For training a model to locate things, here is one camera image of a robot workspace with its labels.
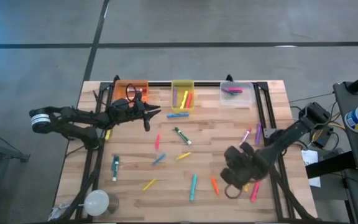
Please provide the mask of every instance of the white paper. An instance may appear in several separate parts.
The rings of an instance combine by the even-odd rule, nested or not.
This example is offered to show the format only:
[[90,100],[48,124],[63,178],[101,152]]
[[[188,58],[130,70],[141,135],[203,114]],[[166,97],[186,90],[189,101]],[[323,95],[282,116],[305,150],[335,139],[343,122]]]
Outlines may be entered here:
[[[312,150],[302,150],[302,158],[305,166],[318,162],[318,154]],[[309,179],[309,185],[314,187],[321,187],[320,177]]]

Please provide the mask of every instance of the green marker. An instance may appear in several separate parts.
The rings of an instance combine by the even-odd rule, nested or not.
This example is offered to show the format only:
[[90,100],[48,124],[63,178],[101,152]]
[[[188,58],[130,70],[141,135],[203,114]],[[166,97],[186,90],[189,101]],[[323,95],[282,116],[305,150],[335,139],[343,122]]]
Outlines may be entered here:
[[179,136],[184,140],[184,142],[188,145],[191,144],[191,141],[186,138],[186,136],[179,130],[179,128],[175,127],[175,131],[179,134]]

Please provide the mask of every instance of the orange bin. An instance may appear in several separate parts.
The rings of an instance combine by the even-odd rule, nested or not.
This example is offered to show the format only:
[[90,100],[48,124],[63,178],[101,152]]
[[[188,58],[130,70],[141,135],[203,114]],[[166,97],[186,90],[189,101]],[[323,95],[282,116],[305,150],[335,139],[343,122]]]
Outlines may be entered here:
[[[149,96],[149,81],[148,80],[117,80],[114,86],[113,100],[124,98],[126,100],[126,88],[128,84],[135,86],[136,91],[142,90],[142,101],[147,102]],[[132,100],[135,97],[135,91],[132,85],[128,86],[128,97]]]

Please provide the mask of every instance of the table leg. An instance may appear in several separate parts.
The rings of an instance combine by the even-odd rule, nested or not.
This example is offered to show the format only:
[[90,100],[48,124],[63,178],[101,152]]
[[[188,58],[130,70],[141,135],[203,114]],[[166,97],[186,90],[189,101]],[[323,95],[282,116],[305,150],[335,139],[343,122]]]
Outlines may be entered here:
[[354,162],[353,152],[345,152],[336,157],[316,162],[306,166],[308,178],[319,177],[324,174],[338,172],[344,169],[355,169],[356,163]]

